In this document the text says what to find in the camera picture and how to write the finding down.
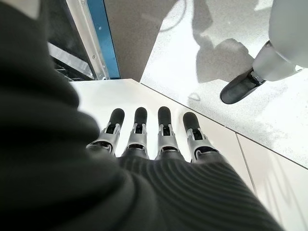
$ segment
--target floor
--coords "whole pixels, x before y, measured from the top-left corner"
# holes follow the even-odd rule
[[[177,0],[104,0],[121,78],[140,81],[161,24]]]

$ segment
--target robotic hand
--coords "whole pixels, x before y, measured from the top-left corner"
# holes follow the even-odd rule
[[[110,154],[115,155],[116,145],[119,140],[120,130],[124,120],[124,111],[115,109],[107,127],[104,128],[98,139],[88,145],[88,149],[107,149]],[[147,111],[140,107],[135,112],[135,119],[128,144],[121,156],[137,156],[149,159],[147,151]],[[183,123],[187,134],[187,143],[190,149],[192,163],[204,162],[226,162],[220,152],[210,143],[202,132],[197,116],[187,112],[183,116]],[[158,153],[155,160],[178,159],[185,161],[171,125],[171,112],[167,107],[158,110]]]
[[[226,104],[233,104],[265,81],[277,81],[308,67],[308,1],[274,0],[269,20],[269,41],[253,66],[232,80],[221,92]]]

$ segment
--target metal frame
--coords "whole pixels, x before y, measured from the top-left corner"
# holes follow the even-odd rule
[[[104,56],[110,79],[119,79],[116,53],[111,37],[107,12],[103,0],[87,0],[96,35]]]
[[[110,79],[86,0],[66,0],[98,80]]]

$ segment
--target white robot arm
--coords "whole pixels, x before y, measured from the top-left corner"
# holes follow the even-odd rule
[[[243,99],[265,81],[277,81],[308,67],[308,0],[274,0],[269,20],[269,42],[252,69],[239,75],[221,92],[224,103]]]

